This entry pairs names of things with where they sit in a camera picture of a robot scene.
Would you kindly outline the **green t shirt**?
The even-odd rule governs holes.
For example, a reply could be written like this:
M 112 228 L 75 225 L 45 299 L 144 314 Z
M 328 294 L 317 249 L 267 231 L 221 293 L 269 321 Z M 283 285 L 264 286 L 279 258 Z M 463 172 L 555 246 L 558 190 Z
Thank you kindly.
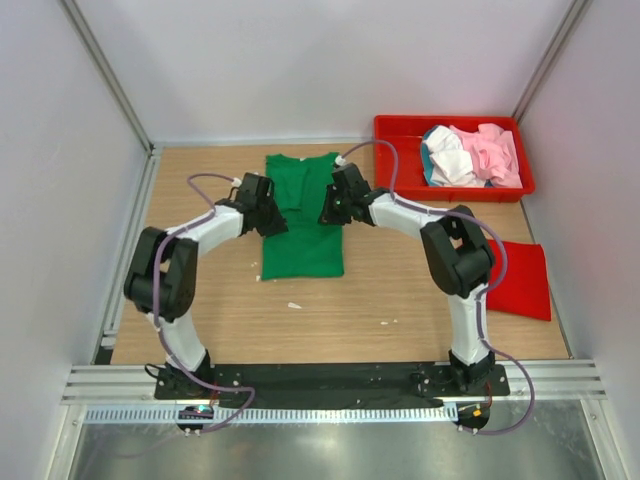
M 337 278 L 344 275 L 341 226 L 318 223 L 336 152 L 318 157 L 266 157 L 266 176 L 288 231 L 263 241 L 262 279 Z

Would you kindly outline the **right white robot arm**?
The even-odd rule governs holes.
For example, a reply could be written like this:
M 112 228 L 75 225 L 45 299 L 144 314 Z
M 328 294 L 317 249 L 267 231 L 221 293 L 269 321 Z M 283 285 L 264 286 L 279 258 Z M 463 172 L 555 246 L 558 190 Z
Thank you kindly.
M 427 207 L 372 189 L 352 163 L 335 165 L 318 222 L 353 221 L 392 229 L 421 241 L 435 285 L 446 294 L 452 323 L 450 380 L 460 394 L 482 389 L 495 364 L 488 346 L 486 290 L 495 256 L 472 211 Z

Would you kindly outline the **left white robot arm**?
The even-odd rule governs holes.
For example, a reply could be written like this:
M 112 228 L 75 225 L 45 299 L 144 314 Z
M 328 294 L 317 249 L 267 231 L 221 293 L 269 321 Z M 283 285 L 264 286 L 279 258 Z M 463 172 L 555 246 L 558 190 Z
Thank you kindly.
M 206 212 L 168 229 L 143 229 L 123 293 L 153 325 L 166 369 L 179 372 L 179 390 L 198 400 L 213 386 L 210 356 L 192 319 L 200 258 L 249 232 L 268 238 L 288 227 L 275 201 L 275 183 L 266 176 L 200 173 L 188 177 L 187 184 L 205 201 Z

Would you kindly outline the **red plastic bin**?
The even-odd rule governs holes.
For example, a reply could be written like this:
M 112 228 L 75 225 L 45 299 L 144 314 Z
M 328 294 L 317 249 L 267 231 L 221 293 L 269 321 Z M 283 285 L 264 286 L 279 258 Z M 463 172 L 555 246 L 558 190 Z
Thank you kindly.
M 436 187 L 427 184 L 424 177 L 420 144 L 423 136 L 437 125 L 453 125 L 471 132 L 481 124 L 493 123 L 510 131 L 515 141 L 522 187 Z M 378 115 L 373 120 L 376 140 L 392 144 L 398 153 L 398 170 L 394 171 L 394 156 L 391 150 L 377 144 L 374 147 L 375 185 L 390 187 L 401 196 L 416 201 L 447 202 L 494 202 L 514 203 L 523 196 L 535 192 L 536 184 L 527 157 L 524 143 L 512 117 L 505 116 L 452 116 L 452 115 Z

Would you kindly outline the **white t shirt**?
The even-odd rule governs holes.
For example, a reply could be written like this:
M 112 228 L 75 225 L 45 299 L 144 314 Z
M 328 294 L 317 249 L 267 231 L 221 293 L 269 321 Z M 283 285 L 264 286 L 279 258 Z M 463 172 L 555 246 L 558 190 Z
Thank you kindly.
M 471 154 L 450 128 L 436 125 L 425 133 L 420 144 L 424 178 L 431 187 L 483 188 L 474 172 Z

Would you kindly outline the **pink t shirt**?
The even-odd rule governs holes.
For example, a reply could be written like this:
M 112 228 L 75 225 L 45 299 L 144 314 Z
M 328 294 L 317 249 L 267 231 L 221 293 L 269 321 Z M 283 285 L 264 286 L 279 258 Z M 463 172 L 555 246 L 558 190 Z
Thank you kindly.
M 460 138 L 463 149 L 471 156 L 474 174 L 494 187 L 522 187 L 519 161 L 513 132 L 494 123 L 483 123 L 475 132 L 453 125 L 450 129 Z

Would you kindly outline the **folded red t shirt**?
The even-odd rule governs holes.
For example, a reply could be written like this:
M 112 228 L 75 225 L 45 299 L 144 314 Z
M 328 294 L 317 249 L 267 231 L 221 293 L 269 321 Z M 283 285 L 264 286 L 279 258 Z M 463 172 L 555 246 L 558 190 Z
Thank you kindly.
M 538 244 L 503 242 L 507 270 L 500 284 L 487 296 L 491 311 L 550 322 L 551 298 L 546 258 Z

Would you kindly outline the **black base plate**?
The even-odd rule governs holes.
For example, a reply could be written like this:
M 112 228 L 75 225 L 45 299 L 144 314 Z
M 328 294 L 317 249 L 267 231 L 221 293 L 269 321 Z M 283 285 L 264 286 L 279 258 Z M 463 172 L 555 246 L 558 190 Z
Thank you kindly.
M 498 397 L 510 394 L 505 368 L 494 366 L 488 376 L 469 388 L 461 388 L 448 364 L 341 363 L 341 364 L 219 364 L 209 382 L 225 388 L 250 386 L 262 403 L 281 404 L 299 397 L 342 401 L 364 398 L 381 390 L 391 397 Z

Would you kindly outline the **left aluminium frame post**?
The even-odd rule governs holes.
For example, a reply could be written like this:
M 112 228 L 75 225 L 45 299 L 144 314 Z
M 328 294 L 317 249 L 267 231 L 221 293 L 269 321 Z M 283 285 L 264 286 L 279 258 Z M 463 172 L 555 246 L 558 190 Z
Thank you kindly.
M 138 142 L 141 144 L 146 154 L 150 155 L 154 149 L 153 142 L 150 140 L 138 115 L 136 114 L 133 105 L 126 95 L 109 60 L 101 48 L 98 39 L 94 35 L 85 15 L 80 9 L 80 6 L 74 0 L 60 0 L 58 1 L 58 4 L 70 21 L 72 28 L 78 35 L 106 88 L 109 90 L 116 105 L 124 115 L 125 120 Z

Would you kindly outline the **aluminium frame post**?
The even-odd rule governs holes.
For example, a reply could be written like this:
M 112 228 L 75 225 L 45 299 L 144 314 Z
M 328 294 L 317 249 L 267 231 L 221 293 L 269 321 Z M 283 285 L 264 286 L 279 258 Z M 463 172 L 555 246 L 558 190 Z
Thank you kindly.
M 146 154 L 150 155 L 154 149 L 153 142 L 150 140 L 138 115 L 136 114 L 133 105 L 126 95 L 109 60 L 101 48 L 98 39 L 94 35 L 85 15 L 80 9 L 80 6 L 74 0 L 60 0 L 58 1 L 58 4 L 70 21 L 72 28 L 78 35 L 106 88 L 109 90 L 116 105 L 124 115 L 125 120 L 138 142 L 141 144 Z
M 566 12 L 563 14 L 559 25 L 555 29 L 541 59 L 537 63 L 523 93 L 514 107 L 512 118 L 518 124 L 524 120 L 534 100 L 542 90 L 546 81 L 550 78 L 557 62 L 592 4 L 592 0 L 572 0 L 569 3 Z

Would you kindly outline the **front aluminium rail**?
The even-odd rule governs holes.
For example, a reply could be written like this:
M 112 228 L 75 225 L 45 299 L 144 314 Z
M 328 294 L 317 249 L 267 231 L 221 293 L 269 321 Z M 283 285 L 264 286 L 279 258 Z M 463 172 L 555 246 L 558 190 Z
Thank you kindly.
M 604 400 L 604 384 L 592 360 L 523 360 L 539 400 Z M 141 365 L 74 366 L 63 404 L 149 403 L 155 382 Z

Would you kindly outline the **right aluminium frame post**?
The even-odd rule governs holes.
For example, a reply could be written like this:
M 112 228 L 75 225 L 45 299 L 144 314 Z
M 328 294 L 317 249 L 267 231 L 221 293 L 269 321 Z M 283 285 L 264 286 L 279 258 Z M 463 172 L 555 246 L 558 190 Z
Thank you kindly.
M 514 107 L 512 118 L 518 124 L 524 120 L 534 100 L 542 90 L 546 81 L 550 78 L 557 62 L 592 4 L 592 0 L 572 0 L 569 3 L 566 12 L 563 14 L 559 25 L 555 29 L 541 59 L 537 63 L 523 93 Z

